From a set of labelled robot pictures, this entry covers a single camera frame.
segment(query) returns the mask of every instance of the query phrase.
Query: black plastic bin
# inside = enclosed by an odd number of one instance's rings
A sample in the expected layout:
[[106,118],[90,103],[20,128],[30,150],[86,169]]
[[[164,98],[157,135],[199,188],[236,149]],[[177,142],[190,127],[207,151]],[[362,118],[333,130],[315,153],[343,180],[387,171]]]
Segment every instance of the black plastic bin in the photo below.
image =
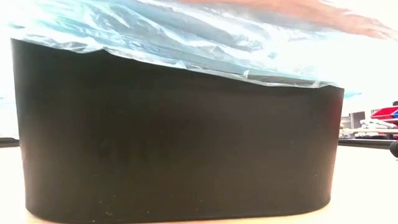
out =
[[26,207],[38,217],[266,217],[330,201],[340,88],[266,87],[18,40],[12,48]]

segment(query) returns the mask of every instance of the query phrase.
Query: plastic bag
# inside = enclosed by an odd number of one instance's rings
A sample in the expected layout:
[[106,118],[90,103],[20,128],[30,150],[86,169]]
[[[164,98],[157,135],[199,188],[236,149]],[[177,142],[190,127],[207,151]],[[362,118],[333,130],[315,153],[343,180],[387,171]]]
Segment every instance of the plastic bag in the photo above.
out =
[[[390,78],[398,72],[393,6],[364,7],[367,3],[359,0],[278,2],[13,0],[8,32],[57,49],[105,49],[261,85],[355,90],[348,95],[369,88],[376,75]],[[259,75],[311,82],[252,78]]]

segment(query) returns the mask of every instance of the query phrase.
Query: blue plastic bag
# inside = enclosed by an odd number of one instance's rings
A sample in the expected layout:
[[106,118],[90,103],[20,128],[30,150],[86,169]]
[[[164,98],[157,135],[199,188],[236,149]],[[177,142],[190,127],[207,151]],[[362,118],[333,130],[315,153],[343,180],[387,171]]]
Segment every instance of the blue plastic bag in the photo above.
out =
[[[347,34],[274,12],[179,0],[14,0],[12,38],[111,54],[267,86],[360,93],[398,72],[398,44]],[[298,78],[310,84],[252,76]]]

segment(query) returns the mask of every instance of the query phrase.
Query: wooden table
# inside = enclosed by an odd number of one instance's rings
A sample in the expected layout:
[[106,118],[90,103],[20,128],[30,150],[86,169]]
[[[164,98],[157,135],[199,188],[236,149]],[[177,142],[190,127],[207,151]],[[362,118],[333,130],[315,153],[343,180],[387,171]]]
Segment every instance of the wooden table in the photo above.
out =
[[[0,149],[0,223],[51,223],[24,206],[24,181],[18,148]],[[289,217],[190,222],[201,224],[398,223],[398,160],[387,150],[338,148],[332,200],[316,212]]]

